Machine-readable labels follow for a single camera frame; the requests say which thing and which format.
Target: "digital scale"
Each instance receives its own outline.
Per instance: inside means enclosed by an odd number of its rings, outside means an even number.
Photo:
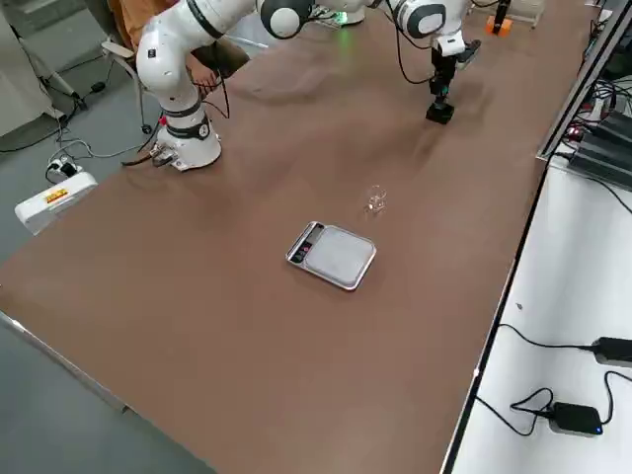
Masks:
[[[285,255],[288,262],[348,291],[357,288],[375,257],[368,239],[335,225],[310,222]]]

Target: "wire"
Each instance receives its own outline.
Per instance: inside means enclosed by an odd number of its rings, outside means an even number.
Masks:
[[[543,392],[546,392],[546,393],[549,394],[549,400],[548,400],[548,402],[546,402],[546,404],[542,408],[540,408],[539,410],[531,410],[531,409],[522,407],[522,405],[524,405],[525,403],[531,401],[533,398],[535,398],[537,395],[539,395],[540,393],[543,393]],[[533,431],[535,430],[535,423],[537,422],[538,417],[543,417],[543,418],[547,418],[548,417],[548,410],[551,409],[551,404],[553,403],[553,391],[550,388],[548,388],[548,387],[540,388],[539,390],[536,390],[535,392],[533,392],[531,395],[529,395],[525,399],[520,400],[519,402],[515,402],[515,403],[510,404],[510,408],[512,410],[517,410],[517,411],[520,411],[520,412],[530,413],[530,414],[533,415],[533,421],[531,422],[531,427],[529,428],[528,432],[526,432],[526,433],[521,432],[514,425],[512,425],[510,422],[508,422],[507,419],[503,415],[501,415],[498,410],[496,410],[492,405],[487,403],[481,397],[476,395],[475,399],[479,403],[481,403],[485,408],[487,408],[490,412],[492,412],[494,415],[496,415],[496,418],[498,418],[501,422],[503,422],[503,424],[506,427],[508,427],[510,430],[512,430],[514,433],[516,433],[517,435],[520,435],[520,436],[528,437],[528,436],[531,436],[533,434]]]
[[[516,329],[511,324],[502,323],[502,324],[499,324],[498,327],[499,328],[510,328],[512,331],[514,331],[516,334],[518,334],[519,337],[523,341],[526,341],[527,343],[529,343],[529,344],[531,344],[533,346],[537,346],[539,348],[545,348],[545,349],[579,349],[580,351],[588,351],[590,353],[592,353],[594,351],[594,347],[593,346],[579,346],[579,345],[572,345],[572,344],[542,344],[542,343],[536,343],[535,341],[532,341],[527,336],[525,336],[523,333],[521,333],[518,329]]]
[[[31,143],[28,143],[26,145],[22,145],[22,146],[18,146],[16,148],[9,148],[6,150],[0,150],[0,153],[13,153],[14,151],[20,151],[20,150],[26,150],[27,148],[32,147],[33,145],[37,145],[38,143],[46,140],[47,138],[51,138],[53,135],[55,135],[56,133],[58,133],[57,128],[55,130],[53,130],[50,133],[47,133],[46,135],[44,135],[41,138],[38,138],[36,141],[33,141]]]
[[[391,6],[390,2],[386,2],[386,5],[388,6],[388,9],[391,11],[391,16],[395,18],[395,11],[393,10],[393,7]],[[428,77],[426,79],[422,79],[420,81],[414,81],[410,77],[408,77],[408,75],[406,74],[406,71],[404,70],[404,64],[402,62],[402,45],[399,40],[399,35],[401,33],[400,28],[395,23],[393,23],[393,25],[395,26],[395,41],[397,43],[397,62],[399,63],[399,70],[402,72],[402,76],[404,76],[404,79],[406,79],[407,82],[413,85],[424,84],[426,82],[432,81],[435,78],[434,76]]]
[[[627,210],[630,214],[632,214],[632,208],[626,204],[623,199],[621,198],[620,195],[618,195],[613,188],[611,188],[609,185],[607,185],[606,183],[604,183],[601,180],[598,180],[597,178],[591,178],[590,176],[585,176],[585,178],[589,181],[594,181],[595,183],[599,183],[600,185],[602,185],[604,188],[606,188],[608,190],[609,193],[611,193],[614,198],[616,200],[619,201],[619,203],[625,208],[625,210]]]
[[[112,68],[115,65],[115,61],[112,60],[110,62],[110,67],[108,68],[108,74],[106,75],[106,80],[104,81],[106,86],[108,85],[108,83],[110,82],[110,74],[112,74]]]
[[[159,128],[158,125],[160,125],[161,118],[162,118],[162,114],[160,114],[160,117],[156,120],[156,124],[154,125],[154,129],[151,132],[151,135],[149,136],[149,138],[145,140],[145,142],[142,145],[140,145],[138,150],[136,150],[136,153],[140,153],[143,150],[143,148],[149,144],[152,138],[156,136],[156,133],[158,132],[158,128]],[[141,163],[144,163],[145,161],[149,161],[151,158],[152,158],[151,154],[147,153],[145,156],[141,156],[140,158],[136,158],[135,160],[121,161],[120,165],[124,167],[132,167],[132,166],[140,165]]]
[[[68,72],[68,71],[71,71],[72,69],[75,69],[75,68],[77,68],[77,67],[83,66],[84,64],[88,64],[89,62],[96,61],[97,59],[101,59],[102,57],[103,57],[103,55],[102,55],[102,54],[100,54],[100,55],[98,55],[97,57],[92,57],[92,58],[90,58],[90,59],[86,59],[85,61],[81,61],[81,62],[79,62],[79,63],[77,63],[77,64],[72,65],[72,66],[69,66],[69,67],[66,67],[66,68],[64,68],[64,69],[61,69],[60,71],[57,71],[57,73],[58,73],[58,74],[61,74],[61,73],[63,73],[63,72]]]
[[[224,103],[226,104],[226,112],[220,109],[216,104],[214,104],[211,101],[204,100],[202,102],[204,102],[205,104],[209,104],[211,107],[216,109],[218,112],[222,114],[222,116],[225,119],[230,119],[230,102],[228,101],[228,91],[226,91],[226,80],[224,79],[224,76],[221,75],[221,71],[218,71],[218,72],[219,72],[219,85],[217,87],[221,86],[221,89],[224,93]]]
[[[494,5],[497,5],[498,3],[500,3],[500,0],[496,0],[495,2],[492,2],[492,3],[486,3],[485,5],[481,5],[480,3],[476,3],[474,0],[472,0],[472,3],[474,4],[475,7],[487,8],[487,7],[493,7]]]
[[[399,30],[399,32],[402,34],[402,36],[404,37],[404,40],[406,40],[407,42],[409,42],[411,44],[412,47],[415,47],[416,49],[421,49],[421,50],[426,50],[426,49],[430,49],[432,46],[429,44],[428,46],[419,46],[418,44],[416,44],[413,39],[411,39],[408,35],[406,35],[404,33],[404,31],[399,28],[397,26],[397,24],[393,21],[393,19],[391,17],[388,16],[388,13],[386,12],[382,12],[384,14],[384,16],[386,17],[386,20],[388,20],[389,22],[391,22],[393,25],[395,25],[395,28],[397,28]]]
[[[607,425],[612,421],[612,417],[614,416],[614,397],[612,396],[612,389],[610,388],[610,384],[608,383],[608,375],[617,375],[628,382],[632,382],[632,377],[628,377],[627,375],[623,375],[622,373],[616,372],[614,370],[609,370],[603,375],[603,383],[605,384],[605,390],[608,394],[608,416],[607,418],[601,422],[602,425]]]
[[[52,155],[50,155],[50,158],[48,158],[48,165],[52,162],[54,157],[57,156],[59,153],[61,153],[65,149],[70,148],[71,146],[74,146],[74,145],[77,145],[77,144],[81,144],[81,145],[85,146],[86,150],[88,151],[88,154],[90,155],[91,158],[113,158],[115,156],[121,155],[122,153],[125,153],[126,151],[130,151],[130,150],[133,150],[133,149],[138,147],[138,145],[134,145],[134,146],[130,146],[128,148],[125,148],[124,150],[116,151],[114,153],[98,154],[98,153],[93,152],[92,151],[92,147],[90,146],[90,144],[86,143],[84,140],[71,140],[67,145],[62,146],[57,151],[55,151]]]

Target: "black cable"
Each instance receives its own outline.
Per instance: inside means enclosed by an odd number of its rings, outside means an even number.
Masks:
[[[61,69],[60,71],[57,71],[58,74],[61,74],[62,72],[68,72],[71,71],[72,69],[75,69],[79,66],[83,66],[84,64],[88,64],[89,62],[93,62],[96,61],[97,59],[101,59],[103,57],[102,54],[98,55],[97,57],[92,57],[90,59],[86,59],[85,61],[81,61],[77,64],[74,64],[72,66],[66,67],[65,69]]]
[[[136,150],[136,153],[140,153],[145,148],[145,146],[149,144],[149,142],[153,139],[153,137],[156,136],[156,133],[158,132],[158,128],[159,128],[158,125],[160,124],[161,118],[162,118],[162,114],[160,114],[160,117],[158,117],[158,119],[156,120],[156,124],[154,125],[154,129],[151,132],[151,135],[149,135],[149,137],[145,140],[145,142],[138,147],[138,150]],[[149,161],[150,159],[151,159],[151,155],[147,154],[146,156],[143,156],[135,160],[121,161],[120,165],[124,167],[132,167],[132,166],[140,165],[141,163],[144,163],[145,161]]]
[[[13,153],[14,151],[26,150],[27,148],[30,148],[30,147],[32,147],[34,145],[37,145],[38,143],[46,140],[47,138],[51,138],[53,135],[55,135],[58,132],[59,132],[59,130],[58,130],[58,128],[56,128],[51,133],[47,133],[43,137],[38,138],[36,141],[33,141],[33,142],[31,142],[31,143],[29,143],[27,145],[18,146],[16,148],[10,148],[8,150],[0,150],[0,153]]]
[[[526,341],[527,343],[529,343],[529,344],[531,344],[533,346],[537,346],[539,348],[545,348],[545,349],[579,349],[580,351],[587,351],[587,352],[590,352],[590,353],[592,353],[594,351],[594,347],[593,346],[580,346],[580,345],[573,345],[573,344],[542,344],[542,343],[536,343],[535,341],[532,341],[527,336],[525,336],[523,333],[521,333],[518,329],[516,329],[511,324],[502,323],[502,324],[499,324],[498,327],[499,328],[510,328],[516,334],[518,334],[519,337],[523,341]]]
[[[218,72],[219,72],[219,80],[220,80],[219,85],[221,86],[221,89],[224,93],[224,103],[226,104],[226,112],[220,109],[216,104],[214,104],[211,101],[204,100],[202,102],[204,102],[205,104],[209,104],[211,107],[216,109],[218,112],[222,114],[222,116],[225,119],[230,119],[230,102],[228,101],[228,91],[226,91],[226,80],[221,75],[221,71],[218,71]]]
[[[50,167],[46,167],[46,170],[43,174],[43,176],[46,178],[46,180],[51,183],[52,185],[56,185],[57,183],[55,181],[53,181],[51,178],[48,177],[48,172],[50,171]]]
[[[532,400],[534,397],[536,397],[537,395],[539,395],[542,392],[547,392],[549,394],[549,400],[548,400],[548,402],[546,402],[546,404],[542,408],[540,408],[539,410],[531,410],[531,409],[528,409],[528,408],[523,408],[521,406],[521,405],[524,405],[525,403],[529,402],[530,400]],[[529,431],[526,432],[526,433],[521,432],[514,425],[512,425],[510,422],[508,422],[507,419],[505,417],[503,417],[503,415],[501,415],[498,410],[496,410],[493,406],[491,406],[489,403],[487,403],[481,397],[476,395],[475,399],[479,403],[481,403],[485,408],[487,408],[490,412],[492,412],[494,415],[496,415],[496,417],[501,422],[503,422],[503,424],[505,424],[505,426],[507,426],[514,433],[516,433],[517,435],[520,435],[520,436],[528,437],[528,436],[531,436],[533,434],[533,431],[535,430],[535,423],[537,422],[538,417],[544,417],[544,418],[547,417],[547,414],[548,414],[547,411],[550,410],[551,404],[553,403],[553,391],[550,388],[547,388],[547,387],[540,388],[539,390],[536,390],[535,392],[533,392],[531,395],[529,395],[525,399],[520,400],[519,402],[515,402],[515,403],[510,404],[510,408],[512,408],[512,410],[517,410],[517,411],[521,411],[521,412],[525,412],[525,413],[529,413],[529,414],[533,415],[533,421],[531,422],[531,427],[529,428]]]
[[[601,422],[602,425],[607,425],[612,421],[612,417],[614,416],[614,397],[612,396],[612,389],[610,388],[610,384],[608,383],[608,375],[617,375],[628,382],[632,382],[632,377],[628,377],[627,375],[623,375],[622,373],[616,372],[614,370],[609,370],[603,375],[603,383],[605,384],[605,390],[608,394],[608,416],[607,418]]]
[[[409,38],[408,35],[406,35],[404,33],[404,31],[399,28],[397,26],[397,23],[395,23],[393,21],[393,19],[391,17],[388,16],[388,13],[386,12],[382,12],[384,14],[384,16],[386,17],[386,20],[388,20],[389,22],[391,22],[393,25],[395,25],[395,28],[397,28],[399,30],[399,32],[402,34],[402,36],[404,37],[404,40],[406,40],[407,42],[409,42],[411,44],[412,47],[415,47],[416,49],[421,49],[421,50],[426,50],[426,49],[430,49],[432,46],[429,44],[428,46],[419,46],[418,44],[416,44],[411,38]]]
[[[393,10],[393,7],[391,6],[390,2],[386,2],[386,5],[388,6],[388,9],[391,11],[391,16],[395,18],[395,11]],[[399,40],[400,28],[395,23],[394,23],[394,26],[395,26],[395,41],[397,43],[397,62],[399,63],[399,70],[402,72],[402,76],[404,76],[404,79],[406,79],[407,82],[413,85],[424,84],[426,82],[432,81],[434,76],[431,76],[426,79],[422,79],[421,81],[414,81],[408,77],[408,75],[406,74],[406,71],[404,70],[404,64],[402,62],[402,45]]]
[[[630,208],[630,206],[628,204],[626,204],[623,199],[621,198],[620,195],[618,195],[613,188],[611,188],[609,185],[607,185],[606,183],[604,183],[601,180],[598,180],[597,178],[591,178],[590,176],[585,176],[585,178],[589,181],[594,181],[595,183],[599,183],[600,185],[602,185],[604,188],[606,188],[608,190],[609,193],[611,193],[614,198],[616,200],[619,201],[619,203],[625,208],[625,210],[627,210],[630,214],[632,214],[632,208]]]
[[[112,74],[112,68],[115,65],[115,61],[112,60],[112,62],[110,62],[110,68],[108,68],[108,75],[106,76],[106,80],[105,80],[105,84],[108,85],[108,83],[110,82],[110,74]]]
[[[480,3],[476,3],[474,0],[472,0],[472,3],[474,4],[475,7],[487,8],[487,7],[493,7],[494,5],[500,3],[500,0],[496,0],[495,2],[492,2],[492,3],[486,3],[485,5],[481,5]]]

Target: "power adapter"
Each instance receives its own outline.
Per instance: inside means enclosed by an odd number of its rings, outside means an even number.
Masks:
[[[95,82],[92,86],[90,86],[90,90],[94,92],[95,94],[103,91],[105,88],[106,88],[106,83],[102,81]]]
[[[599,338],[592,345],[594,358],[600,363],[632,363],[632,341],[628,339]]]
[[[556,402],[544,417],[548,418],[551,430],[565,435],[603,434],[599,412],[594,407]]]

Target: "chair leg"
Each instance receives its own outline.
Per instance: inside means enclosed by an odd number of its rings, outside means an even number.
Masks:
[[[134,92],[136,93],[136,107],[138,108],[138,116],[140,117],[140,129],[143,133],[151,133],[151,125],[145,123],[145,111],[142,107],[142,84],[138,78],[138,74],[134,71],[129,64],[120,57],[113,55],[114,60],[120,67],[122,67],[131,76],[134,81]]]
[[[55,81],[57,81],[57,83],[59,84],[59,86],[65,90],[66,94],[68,94],[69,96],[71,96],[73,99],[75,99],[75,101],[77,101],[77,104],[79,105],[79,109],[81,109],[82,111],[85,111],[86,109],[88,109],[88,106],[86,106],[86,103],[84,102],[83,99],[81,99],[81,97],[79,96],[79,94],[77,94],[77,92],[70,86],[70,84],[68,84],[58,73],[57,71],[55,71],[52,67],[48,66],[48,64],[46,64],[46,62],[41,59],[41,57],[38,56],[38,54],[33,51],[31,49],[31,47],[29,46],[29,44],[23,39],[23,38],[19,38],[18,41],[20,42],[20,44],[22,45],[22,48],[24,49],[24,51],[26,52],[26,54],[28,56],[30,56],[37,64],[38,67],[40,69],[43,70],[43,72],[45,72],[48,76],[50,77],[54,77]]]

